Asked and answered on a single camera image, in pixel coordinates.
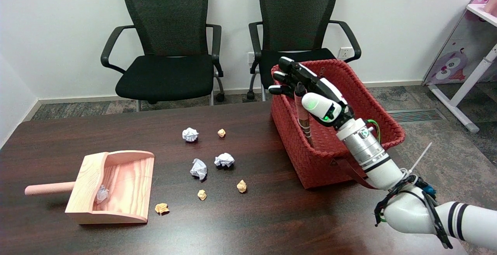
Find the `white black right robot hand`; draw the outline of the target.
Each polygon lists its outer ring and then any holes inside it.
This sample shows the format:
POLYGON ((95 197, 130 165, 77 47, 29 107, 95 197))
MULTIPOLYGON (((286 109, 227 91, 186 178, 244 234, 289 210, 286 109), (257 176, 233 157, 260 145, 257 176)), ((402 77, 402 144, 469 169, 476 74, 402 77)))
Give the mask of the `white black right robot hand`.
POLYGON ((306 92, 301 97, 303 108, 320 124, 335 130, 355 119, 341 92, 326 78, 318 77, 302 63, 288 57, 281 57, 278 66, 279 70, 272 73, 272 78, 279 84, 268 87, 270 94, 296 99, 293 95, 295 89, 304 88, 306 92))

